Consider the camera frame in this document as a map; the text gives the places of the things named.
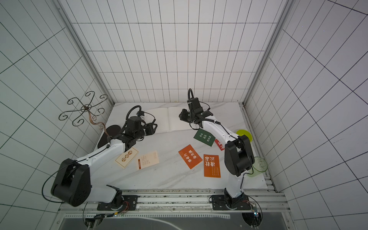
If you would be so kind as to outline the white photo album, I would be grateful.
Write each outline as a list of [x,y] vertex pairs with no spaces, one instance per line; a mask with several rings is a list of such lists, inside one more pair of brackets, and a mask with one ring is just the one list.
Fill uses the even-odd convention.
[[153,121],[153,117],[147,115],[147,113],[155,116],[157,128],[155,134],[167,133],[172,131],[190,130],[191,127],[187,122],[180,120],[179,114],[184,107],[161,107],[150,110],[145,110],[145,121],[150,123]]

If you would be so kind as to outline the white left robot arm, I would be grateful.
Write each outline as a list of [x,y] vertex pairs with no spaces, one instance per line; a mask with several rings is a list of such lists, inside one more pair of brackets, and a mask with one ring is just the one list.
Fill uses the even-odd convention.
[[120,189],[111,185],[95,186],[91,176],[111,160],[118,160],[125,168],[138,154],[133,147],[136,142],[153,135],[156,128],[154,121],[146,123],[140,116],[128,118],[120,132],[109,138],[103,147],[60,164],[51,187],[52,196],[73,207],[84,202],[114,203],[120,207]]

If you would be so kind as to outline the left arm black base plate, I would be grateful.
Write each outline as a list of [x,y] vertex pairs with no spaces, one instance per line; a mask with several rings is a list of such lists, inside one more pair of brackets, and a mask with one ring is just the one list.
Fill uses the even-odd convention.
[[138,195],[118,195],[110,203],[100,202],[98,211],[134,211],[136,210]]

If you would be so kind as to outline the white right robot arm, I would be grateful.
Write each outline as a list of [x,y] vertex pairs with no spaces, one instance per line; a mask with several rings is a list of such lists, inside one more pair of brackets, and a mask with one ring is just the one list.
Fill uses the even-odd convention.
[[230,131],[210,111],[195,114],[192,110],[183,109],[179,118],[189,124],[199,125],[224,146],[224,163],[230,173],[224,198],[228,206],[244,201],[246,199],[242,191],[244,176],[255,172],[253,169],[255,158],[249,138]]

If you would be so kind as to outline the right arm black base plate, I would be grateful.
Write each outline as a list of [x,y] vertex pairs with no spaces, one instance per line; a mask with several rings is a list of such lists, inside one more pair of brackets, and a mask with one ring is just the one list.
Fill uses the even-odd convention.
[[225,195],[212,195],[209,198],[212,209],[216,211],[249,211],[252,209],[249,201],[240,201],[237,204],[228,205],[225,200]]

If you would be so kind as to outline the green photo card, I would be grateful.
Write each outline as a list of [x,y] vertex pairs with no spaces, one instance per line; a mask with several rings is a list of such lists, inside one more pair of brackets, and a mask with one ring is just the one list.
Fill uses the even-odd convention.
[[198,129],[194,135],[194,139],[212,147],[216,138],[210,132],[207,132],[203,129]]

